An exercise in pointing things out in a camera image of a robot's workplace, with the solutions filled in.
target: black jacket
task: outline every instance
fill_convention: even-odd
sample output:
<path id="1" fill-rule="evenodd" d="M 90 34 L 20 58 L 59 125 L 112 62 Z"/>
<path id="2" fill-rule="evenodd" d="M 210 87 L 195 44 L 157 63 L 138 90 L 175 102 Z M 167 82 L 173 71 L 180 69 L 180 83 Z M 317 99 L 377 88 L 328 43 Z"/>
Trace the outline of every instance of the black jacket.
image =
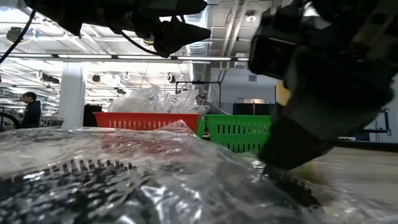
<path id="1" fill-rule="evenodd" d="M 39 101 L 33 101 L 26 106 L 25 116 L 22 120 L 22 128 L 38 128 L 40 127 L 40 118 L 42 109 Z"/>

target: ceiling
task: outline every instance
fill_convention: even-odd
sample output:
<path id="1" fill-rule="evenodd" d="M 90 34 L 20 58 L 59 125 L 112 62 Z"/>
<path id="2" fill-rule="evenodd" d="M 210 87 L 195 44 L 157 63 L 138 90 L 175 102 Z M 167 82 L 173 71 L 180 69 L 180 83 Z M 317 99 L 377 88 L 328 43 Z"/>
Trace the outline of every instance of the ceiling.
<path id="1" fill-rule="evenodd" d="M 11 27 L 24 27 L 29 19 L 30 11 L 26 8 L 15 8 L 12 1 L 7 5 L 0 7 L 0 52 L 5 52 L 12 44 L 6 39 L 6 33 Z M 261 12 L 265 11 L 273 4 L 282 1 L 244 1 L 240 0 L 238 11 L 235 18 L 232 18 L 232 12 L 236 0 L 208 0 L 210 10 L 210 28 L 211 37 L 204 40 L 203 43 L 209 44 L 210 50 L 208 55 L 204 56 L 220 56 L 223 43 L 227 33 L 228 22 L 234 20 L 233 27 L 238 26 L 238 20 L 244 11 L 253 11 L 257 20 L 247 22 L 245 17 L 238 32 L 237 41 L 234 42 L 231 55 L 237 53 L 248 53 L 250 48 L 250 40 L 256 27 L 259 24 Z M 109 28 L 91 26 L 84 24 L 81 30 L 81 38 L 65 32 L 61 27 L 51 22 L 46 22 L 43 15 L 38 14 L 30 26 L 30 30 L 25 35 L 24 40 L 13 51 L 13 53 L 23 54 L 115 54 L 115 55 L 142 55 L 142 50 L 133 46 L 120 35 L 114 34 Z M 133 32 L 126 32 L 128 36 L 142 43 Z M 187 51 L 183 47 L 176 55 L 186 55 Z M 99 104 L 108 105 L 110 99 L 118 96 L 116 90 L 100 90 L 102 87 L 110 87 L 112 83 L 95 83 L 92 81 L 93 75 L 117 75 L 120 76 L 120 88 L 145 88 L 150 84 L 160 86 L 164 91 L 173 92 L 174 84 L 170 84 L 166 80 L 168 74 L 173 75 L 176 80 L 191 81 L 190 64 L 189 63 L 139 63 L 139 62 L 82 62 L 85 64 L 85 70 L 88 74 L 88 83 L 86 91 L 86 100 L 90 103 L 95 101 Z M 57 99 L 59 98 L 59 85 L 52 85 L 53 88 L 46 88 L 49 85 L 40 80 L 40 76 L 45 73 L 62 82 L 63 62 L 52 60 L 24 60 L 9 58 L 1 65 L 1 85 L 23 85 L 23 88 L 1 88 L 0 85 L 0 104 L 19 106 L 16 100 L 11 102 L 5 100 L 6 96 L 16 99 L 18 94 L 27 90 L 33 90 L 39 94 L 41 98 L 46 98 L 50 104 L 57 107 Z M 211 78 L 218 76 L 219 72 L 211 70 Z M 229 72 L 230 77 L 225 77 L 228 85 L 252 85 L 248 82 L 247 74 L 240 78 L 236 72 Z"/>

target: black equipment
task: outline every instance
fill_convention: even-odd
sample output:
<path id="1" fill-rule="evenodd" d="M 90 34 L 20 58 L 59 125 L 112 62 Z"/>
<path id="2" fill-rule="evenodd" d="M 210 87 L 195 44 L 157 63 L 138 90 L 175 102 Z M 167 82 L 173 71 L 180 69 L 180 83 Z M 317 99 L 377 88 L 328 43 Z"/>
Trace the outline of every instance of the black equipment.
<path id="1" fill-rule="evenodd" d="M 320 17 L 304 17 L 312 6 Z M 284 81 L 291 99 L 259 157 L 293 169 L 362 130 L 393 99 L 398 2 L 296 1 L 262 15 L 249 68 Z"/>
<path id="2" fill-rule="evenodd" d="M 207 39 L 211 33 L 177 19 L 177 16 L 201 12 L 207 6 L 204 0 L 25 0 L 25 3 L 74 35 L 80 35 L 83 23 L 109 27 L 140 49 L 161 57 L 168 57 L 184 45 Z M 168 16 L 172 16 L 171 21 L 159 19 Z M 157 52 L 138 45 L 123 30 L 153 40 Z"/>

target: ventilation duct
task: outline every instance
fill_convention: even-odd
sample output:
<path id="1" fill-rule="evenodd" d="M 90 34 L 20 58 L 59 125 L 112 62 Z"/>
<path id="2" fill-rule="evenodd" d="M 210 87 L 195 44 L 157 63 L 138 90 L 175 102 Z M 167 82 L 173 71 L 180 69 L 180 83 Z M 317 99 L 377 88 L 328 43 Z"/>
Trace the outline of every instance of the ventilation duct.
<path id="1" fill-rule="evenodd" d="M 185 20 L 189 24 L 193 24 L 199 27 L 207 28 L 210 27 L 210 7 L 206 7 L 202 12 L 193 15 L 185 16 Z M 187 47 L 187 53 L 190 56 L 207 56 L 209 52 L 209 44 L 206 43 L 193 43 Z M 190 78 L 191 81 L 203 81 L 205 79 L 207 70 L 207 64 L 205 63 L 191 63 L 190 65 Z M 199 92 L 203 90 L 203 85 L 194 85 L 194 89 L 198 89 Z"/>

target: bicycle wheel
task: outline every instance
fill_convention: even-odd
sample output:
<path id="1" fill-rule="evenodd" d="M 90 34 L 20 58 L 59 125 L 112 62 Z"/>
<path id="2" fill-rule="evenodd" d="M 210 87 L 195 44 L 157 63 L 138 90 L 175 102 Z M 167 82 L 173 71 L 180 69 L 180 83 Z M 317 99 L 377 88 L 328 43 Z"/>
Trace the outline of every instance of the bicycle wheel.
<path id="1" fill-rule="evenodd" d="M 0 112 L 0 132 L 21 128 L 21 124 L 13 115 Z"/>

